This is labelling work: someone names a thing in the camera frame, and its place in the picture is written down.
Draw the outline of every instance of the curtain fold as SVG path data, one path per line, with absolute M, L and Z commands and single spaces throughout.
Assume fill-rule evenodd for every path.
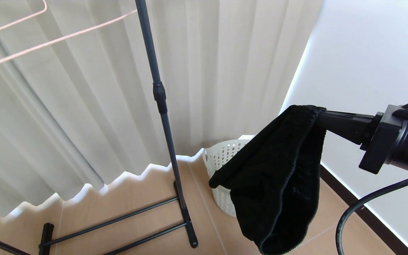
M 47 1 L 0 58 L 114 19 L 134 1 Z M 176 153 L 278 115 L 322 0 L 147 2 Z M 43 8 L 0 1 L 0 26 Z M 0 215 L 170 162 L 137 14 L 0 65 Z

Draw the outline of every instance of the clothes rack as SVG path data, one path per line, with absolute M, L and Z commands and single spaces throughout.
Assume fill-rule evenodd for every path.
M 154 205 L 149 205 L 145 208 L 142 208 L 137 211 L 130 212 L 126 215 L 120 216 L 118 218 L 112 219 L 110 221 L 106 221 L 101 224 L 97 224 L 95 226 L 89 227 L 87 229 L 83 229 L 81 231 L 75 232 L 73 234 L 68 234 L 66 236 L 60 237 L 58 239 L 52 239 L 52 233 L 54 229 L 54 225 L 51 223 L 45 223 L 44 228 L 42 231 L 42 236 L 40 239 L 40 244 L 39 244 L 39 255 L 49 255 L 50 254 L 50 247 L 54 244 L 57 244 L 59 242 L 65 241 L 67 239 L 71 239 L 76 236 L 80 236 L 82 234 L 86 234 L 90 231 L 94 231 L 96 229 L 99 229 L 104 226 L 108 226 L 110 224 L 116 223 L 118 221 L 124 220 L 126 218 L 130 218 L 131 216 L 137 215 L 139 213 L 146 212 L 150 209 L 154 209 L 156 207 L 165 205 L 167 203 L 173 202 L 175 200 L 178 200 L 180 204 L 180 211 L 182 214 L 183 222 L 180 224 L 177 224 L 175 226 L 172 226 L 168 229 L 164 229 L 160 232 L 157 232 L 155 234 L 152 234 L 151 236 L 145 237 L 143 239 L 140 239 L 136 242 L 133 242 L 131 244 L 125 245 L 124 247 L 118 248 L 116 250 L 113 250 L 111 252 L 105 253 L 105 255 L 114 255 L 118 254 L 120 252 L 123 252 L 125 250 L 128 250 L 130 248 L 136 247 L 138 245 L 141 245 L 145 242 L 148 242 L 154 238 L 157 238 L 159 236 L 162 236 L 164 234 L 167 234 L 169 232 L 172 232 L 176 229 L 179 229 L 181 227 L 185 227 L 187 234 L 188 234 L 188 240 L 190 242 L 190 245 L 192 248 L 196 248 L 198 246 L 198 240 L 196 238 L 196 234 L 194 232 L 193 225 L 191 223 L 190 215 L 188 213 L 187 205 L 185 203 L 185 199 L 183 197 L 183 191 L 182 191 L 182 184 L 180 182 L 180 175 L 179 175 L 179 169 L 177 166 L 177 160 L 175 156 L 175 150 L 174 150 L 174 144 L 173 144 L 173 139 L 172 139 L 172 134 L 171 134 L 171 127 L 168 119 L 168 109 L 166 106 L 166 93 L 165 93 L 165 87 L 163 86 L 163 83 L 160 79 L 160 72 L 158 70 L 158 65 L 157 65 L 157 57 L 155 56 L 155 49 L 154 49 L 154 41 L 152 39 L 152 31 L 151 31 L 151 25 L 149 24 L 149 15 L 147 13 L 147 6 L 146 6 L 146 0 L 135 0 L 136 2 L 136 8 L 138 9 L 138 17 L 140 20 L 141 24 L 141 31 L 143 34 L 143 39 L 144 39 L 144 44 L 146 46 L 146 52 L 147 52 L 147 58 L 149 60 L 149 66 L 151 68 L 151 73 L 152 73 L 152 79 L 153 79 L 153 94 L 154 94 L 154 100 L 157 102 L 157 107 L 158 111 L 160 113 L 161 117 L 161 122 L 163 125 L 163 130 L 165 131 L 165 138 L 166 138 L 166 143 L 168 146 L 168 152 L 171 158 L 171 165 L 173 168 L 173 173 L 174 173 L 174 178 L 175 181 L 173 183 L 176 196 L 172 197 L 170 199 L 161 201 L 159 203 L 156 203 Z M 16 255 L 29 255 L 26 252 L 23 252 L 15 247 L 12 247 L 10 245 L 5 244 L 4 242 L 0 241 L 0 249 L 5 250 L 9 253 L 16 254 Z

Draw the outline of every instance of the baseboard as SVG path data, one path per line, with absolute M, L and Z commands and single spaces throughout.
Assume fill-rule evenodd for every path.
M 339 182 L 325 167 L 321 166 L 321 178 L 332 188 L 348 205 L 358 199 Z M 356 212 L 358 216 L 384 241 L 396 255 L 408 255 L 408 247 L 393 234 L 368 208 L 363 207 Z

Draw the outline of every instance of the beige floor tile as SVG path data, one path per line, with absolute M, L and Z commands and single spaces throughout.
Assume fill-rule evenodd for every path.
M 308 233 L 306 234 L 302 245 L 316 237 L 318 234 L 335 226 L 347 208 L 347 204 L 324 181 L 321 180 L 319 207 L 316 216 L 308 228 Z
M 32 206 L 23 203 L 17 210 L 20 214 L 10 214 L 0 217 L 0 241 L 30 254 L 39 253 L 39 243 L 44 224 L 49 222 L 59 226 L 63 200 L 59 196 L 50 197 L 43 205 Z M 53 231 L 53 237 L 58 236 L 58 228 Z M 8 253 L 0 250 L 0 255 Z
M 187 163 L 179 162 L 183 190 L 198 237 L 192 249 L 185 228 L 132 248 L 122 254 L 224 254 Z M 87 228 L 133 210 L 175 196 L 172 171 L 152 170 L 143 181 L 126 178 L 108 186 L 105 195 L 94 189 L 79 203 L 65 202 L 60 235 Z M 179 203 L 149 210 L 58 244 L 57 254 L 97 255 L 109 252 L 182 221 Z
M 294 250 L 294 255 L 337 255 L 335 231 L 336 227 L 315 237 Z M 346 255 L 394 255 L 358 215 L 352 215 L 346 223 L 343 248 Z
M 254 242 L 245 238 L 240 231 L 238 221 L 225 214 L 215 203 L 212 189 L 209 187 L 209 176 L 201 156 L 190 162 L 191 170 L 196 178 L 199 190 L 217 228 L 220 238 L 228 255 L 255 255 L 260 254 Z

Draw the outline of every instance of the white laundry basket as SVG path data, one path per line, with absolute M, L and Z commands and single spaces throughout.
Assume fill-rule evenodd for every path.
M 220 142 L 203 151 L 203 160 L 209 174 L 209 179 L 214 173 L 227 163 L 249 140 L 229 140 Z M 218 207 L 228 215 L 235 217 L 234 205 L 231 201 L 230 190 L 218 186 L 212 189 Z

